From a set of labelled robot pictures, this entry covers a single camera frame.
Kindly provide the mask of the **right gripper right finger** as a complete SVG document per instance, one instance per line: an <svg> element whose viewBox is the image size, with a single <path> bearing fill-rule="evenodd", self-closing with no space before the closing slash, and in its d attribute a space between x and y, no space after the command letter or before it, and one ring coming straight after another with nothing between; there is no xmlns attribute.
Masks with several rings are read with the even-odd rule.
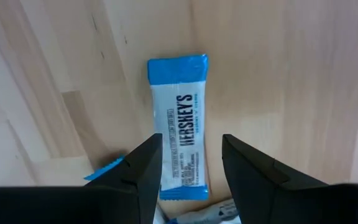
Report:
<svg viewBox="0 0 358 224"><path fill-rule="evenodd" d="M358 184L326 184L231 134L222 160L242 223L358 223Z"/></svg>

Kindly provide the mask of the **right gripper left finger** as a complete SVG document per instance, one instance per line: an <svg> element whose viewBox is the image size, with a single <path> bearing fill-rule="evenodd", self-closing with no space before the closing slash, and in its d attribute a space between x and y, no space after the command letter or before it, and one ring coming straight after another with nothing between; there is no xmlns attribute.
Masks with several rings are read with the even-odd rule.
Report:
<svg viewBox="0 0 358 224"><path fill-rule="evenodd" d="M0 187L0 223L152 223L162 174L156 133L81 187Z"/></svg>

